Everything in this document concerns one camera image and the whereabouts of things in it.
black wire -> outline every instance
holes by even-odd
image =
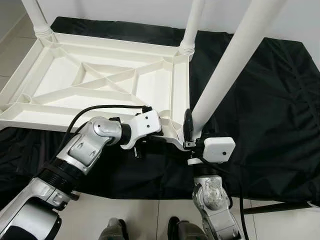
[[[232,207],[234,206],[234,201],[232,200],[231,196],[228,196],[229,198],[229,209],[232,209]]]
[[[229,172],[227,170],[224,170],[221,167],[218,167],[215,163],[212,163],[212,162],[205,160],[203,157],[199,157],[199,159],[201,160],[201,162],[203,162],[204,164],[207,164],[208,166],[210,166],[214,170],[221,172],[221,173],[224,173],[226,175],[232,176],[237,179],[237,181],[239,183],[239,188],[240,188],[239,205],[240,205],[241,225],[242,225],[245,240],[249,240],[247,227],[246,227],[246,221],[245,221],[245,213],[244,213],[243,187],[242,187],[242,183],[241,183],[240,179],[238,178],[238,176],[232,174],[231,172]]]
[[[73,133],[73,136],[77,135],[81,129],[84,128],[84,126],[87,124],[87,121],[84,122],[80,127],[78,127],[78,129]]]
[[[96,106],[90,106],[87,107],[85,109],[83,109],[82,111],[80,111],[77,115],[75,115],[75,117],[73,118],[73,120],[71,121],[70,125],[68,126],[66,132],[63,135],[63,138],[61,140],[61,143],[59,145],[59,147],[57,148],[56,153],[54,154],[54,156],[52,156],[52,159],[50,162],[52,162],[56,155],[58,155],[60,153],[60,151],[63,149],[63,147],[66,144],[66,141],[68,139],[69,134],[71,133],[72,128],[74,127],[76,121],[81,117],[81,115],[85,114],[86,112],[90,111],[90,110],[94,110],[94,109],[142,109],[145,108],[146,106],[142,105],[142,106],[133,106],[133,105],[96,105]]]

black cylinder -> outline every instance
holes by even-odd
[[[64,160],[56,158],[40,172],[38,178],[69,194],[80,183],[83,176],[84,173],[80,169]]]
[[[119,140],[120,145],[129,143],[131,138],[131,127],[128,124],[121,124],[121,138]]]
[[[218,172],[214,170],[212,167],[208,167],[208,165],[199,163],[199,164],[193,164],[193,177],[200,177],[205,175],[217,175]]]

black cloth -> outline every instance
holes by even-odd
[[[184,30],[121,21],[58,17],[55,32],[178,46]],[[190,69],[190,106],[197,103],[232,34],[200,31]],[[228,163],[250,199],[320,200],[320,73],[302,43],[265,38],[204,132],[227,132],[236,142]],[[54,154],[61,132],[7,128],[0,132],[0,207]],[[141,146],[142,159],[106,147],[78,190],[109,198],[190,199],[188,153],[163,142]],[[239,194],[236,179],[226,188]]]

white wall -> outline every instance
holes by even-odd
[[[64,16],[185,28],[192,0],[38,2],[49,24],[57,16]],[[250,0],[207,0],[201,29],[234,33],[249,3]],[[303,42],[320,67],[320,0],[288,0],[267,36]]]
[[[0,0],[0,41],[25,14],[21,0]]]

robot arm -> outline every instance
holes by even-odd
[[[202,217],[203,230],[208,240],[246,239],[229,210],[229,198],[222,186],[222,178],[208,173],[201,159],[211,164],[227,162],[236,144],[231,137],[216,133],[202,134],[193,139],[191,111],[186,110],[183,123],[183,147],[190,149],[188,164],[193,166],[193,203]]]
[[[75,135],[30,183],[0,212],[0,239],[54,239],[72,190],[99,159],[104,146],[120,144],[131,149],[137,140],[162,129],[151,110],[128,122],[94,117]]]

